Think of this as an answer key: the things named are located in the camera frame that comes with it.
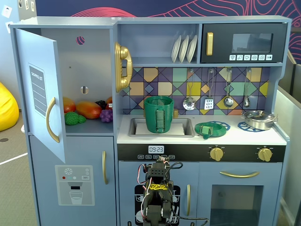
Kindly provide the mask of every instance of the green pitcher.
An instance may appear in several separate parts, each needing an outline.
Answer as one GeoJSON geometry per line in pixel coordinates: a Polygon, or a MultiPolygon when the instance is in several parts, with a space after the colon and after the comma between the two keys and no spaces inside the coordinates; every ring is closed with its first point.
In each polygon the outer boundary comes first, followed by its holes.
{"type": "Polygon", "coordinates": [[[152,133],[166,133],[174,113],[174,100],[169,97],[149,97],[144,101],[147,129],[152,133]]]}

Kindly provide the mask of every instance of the yellow tape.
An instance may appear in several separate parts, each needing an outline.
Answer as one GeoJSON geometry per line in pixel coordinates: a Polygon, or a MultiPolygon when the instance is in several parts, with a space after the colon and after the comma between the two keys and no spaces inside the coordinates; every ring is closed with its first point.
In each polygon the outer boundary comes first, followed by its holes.
{"type": "Polygon", "coordinates": [[[151,190],[167,190],[167,187],[165,185],[151,184],[150,189],[151,190]]]}

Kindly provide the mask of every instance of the yellow bean bag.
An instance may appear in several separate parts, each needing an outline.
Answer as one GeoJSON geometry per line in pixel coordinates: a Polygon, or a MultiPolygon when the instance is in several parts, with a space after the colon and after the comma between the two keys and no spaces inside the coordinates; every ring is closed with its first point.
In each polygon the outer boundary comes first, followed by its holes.
{"type": "Polygon", "coordinates": [[[0,82],[0,131],[15,125],[19,118],[19,108],[14,96],[0,82]]]}

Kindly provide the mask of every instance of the microwave buttons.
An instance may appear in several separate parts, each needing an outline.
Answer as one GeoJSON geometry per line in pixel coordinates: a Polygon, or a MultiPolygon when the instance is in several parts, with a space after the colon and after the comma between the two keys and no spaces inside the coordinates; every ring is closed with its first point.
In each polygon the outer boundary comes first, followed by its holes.
{"type": "Polygon", "coordinates": [[[245,55],[244,60],[250,60],[251,55],[245,55]]]}
{"type": "Polygon", "coordinates": [[[236,59],[236,55],[230,55],[229,60],[235,60],[236,59]]]}
{"type": "Polygon", "coordinates": [[[244,55],[237,55],[237,60],[243,60],[244,59],[244,55]]]}
{"type": "Polygon", "coordinates": [[[251,60],[258,60],[258,55],[252,55],[251,60]]]}
{"type": "Polygon", "coordinates": [[[265,60],[265,55],[259,55],[259,60],[265,60]]]}
{"type": "Polygon", "coordinates": [[[266,59],[265,59],[265,60],[272,60],[272,58],[273,58],[273,55],[272,55],[272,54],[270,54],[270,55],[267,55],[267,57],[266,57],[266,59]]]}

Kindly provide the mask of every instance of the silver pot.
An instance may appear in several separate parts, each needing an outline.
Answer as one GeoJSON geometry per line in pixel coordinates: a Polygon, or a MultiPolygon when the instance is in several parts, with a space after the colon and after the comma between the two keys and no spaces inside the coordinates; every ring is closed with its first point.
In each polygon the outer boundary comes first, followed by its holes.
{"type": "Polygon", "coordinates": [[[261,130],[272,128],[274,121],[278,120],[278,117],[264,111],[249,111],[244,113],[242,118],[247,125],[261,130]]]}

